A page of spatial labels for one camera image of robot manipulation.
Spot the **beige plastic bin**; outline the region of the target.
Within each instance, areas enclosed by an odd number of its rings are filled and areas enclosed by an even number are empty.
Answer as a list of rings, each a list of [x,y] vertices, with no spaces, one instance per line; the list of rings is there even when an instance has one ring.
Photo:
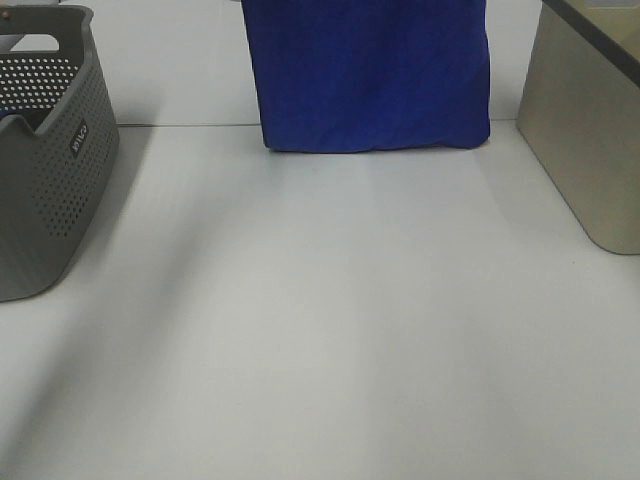
[[[516,125],[590,240],[638,254],[638,2],[543,2]]]

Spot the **grey perforated plastic basket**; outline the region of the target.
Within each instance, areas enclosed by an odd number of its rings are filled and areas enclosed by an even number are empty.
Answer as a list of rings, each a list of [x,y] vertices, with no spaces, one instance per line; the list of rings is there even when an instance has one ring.
[[[4,36],[49,35],[53,51],[1,55],[1,299],[63,275],[101,201],[119,133],[83,6],[1,9]]]

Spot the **blue microfiber towel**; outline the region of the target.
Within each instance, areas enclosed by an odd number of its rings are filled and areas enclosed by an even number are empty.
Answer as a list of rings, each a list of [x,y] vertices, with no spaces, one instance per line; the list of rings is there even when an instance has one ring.
[[[490,135],[483,1],[245,1],[263,141],[472,149]]]

